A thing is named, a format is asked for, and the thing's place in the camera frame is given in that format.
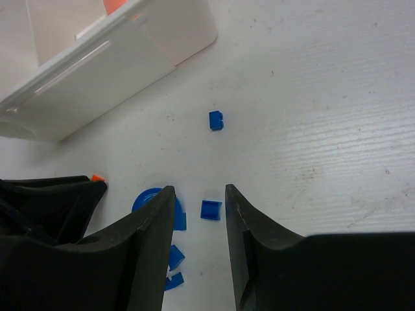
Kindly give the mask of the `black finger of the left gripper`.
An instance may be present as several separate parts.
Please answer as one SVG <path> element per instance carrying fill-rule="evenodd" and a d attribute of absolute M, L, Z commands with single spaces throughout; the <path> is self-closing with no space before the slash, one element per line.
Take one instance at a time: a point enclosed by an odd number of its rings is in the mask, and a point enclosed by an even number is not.
<path fill-rule="evenodd" d="M 1 236 L 22 235 L 50 245 L 74 244 L 107 191 L 87 176 L 1 180 Z"/>

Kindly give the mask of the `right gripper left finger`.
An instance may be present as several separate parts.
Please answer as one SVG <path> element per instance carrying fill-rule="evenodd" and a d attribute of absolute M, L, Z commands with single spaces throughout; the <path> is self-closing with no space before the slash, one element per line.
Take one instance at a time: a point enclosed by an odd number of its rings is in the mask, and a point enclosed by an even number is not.
<path fill-rule="evenodd" d="M 174 187 L 75 244 L 64 244 L 60 310 L 160 310 L 171 247 Z"/>

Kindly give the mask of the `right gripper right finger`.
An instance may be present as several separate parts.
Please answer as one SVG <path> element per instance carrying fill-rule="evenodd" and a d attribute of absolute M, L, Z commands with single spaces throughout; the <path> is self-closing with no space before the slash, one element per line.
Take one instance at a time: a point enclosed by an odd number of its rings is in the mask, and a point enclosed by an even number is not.
<path fill-rule="evenodd" d="M 303 236 L 256 209 L 233 184 L 225 188 L 226 229 L 237 310 L 257 309 L 257 282 L 271 254 L 294 246 Z"/>

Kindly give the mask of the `blue arch lego piece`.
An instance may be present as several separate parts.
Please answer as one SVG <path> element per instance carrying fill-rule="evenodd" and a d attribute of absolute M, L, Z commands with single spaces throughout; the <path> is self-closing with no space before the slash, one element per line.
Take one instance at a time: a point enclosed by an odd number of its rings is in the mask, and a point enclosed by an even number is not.
<path fill-rule="evenodd" d="M 131 212 L 134 213 L 138 210 L 146 208 L 147 206 L 156 206 L 160 203 L 157 199 L 158 194 L 162 191 L 162 188 L 149 188 L 144 190 L 138 195 L 132 204 Z M 187 216 L 182 204 L 177 196 L 175 196 L 175 208 L 174 208 L 174 231 L 186 231 L 187 230 Z"/>

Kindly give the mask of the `white three-compartment container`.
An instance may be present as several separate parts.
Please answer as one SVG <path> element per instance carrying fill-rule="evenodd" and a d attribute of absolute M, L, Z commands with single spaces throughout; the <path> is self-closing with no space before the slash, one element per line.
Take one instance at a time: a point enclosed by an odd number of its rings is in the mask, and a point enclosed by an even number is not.
<path fill-rule="evenodd" d="M 61 141 L 217 35 L 207 1 L 2 1 L 1 135 Z"/>

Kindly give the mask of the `small orange lego brick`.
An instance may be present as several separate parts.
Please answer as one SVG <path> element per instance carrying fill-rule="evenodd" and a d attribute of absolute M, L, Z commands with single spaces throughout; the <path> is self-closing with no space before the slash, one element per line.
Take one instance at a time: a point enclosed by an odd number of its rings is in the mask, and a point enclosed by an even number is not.
<path fill-rule="evenodd" d="M 105 179 L 103 177 L 101 177 L 99 175 L 96 175 L 96 174 L 92 175 L 90 180 L 91 181 L 105 181 Z"/>

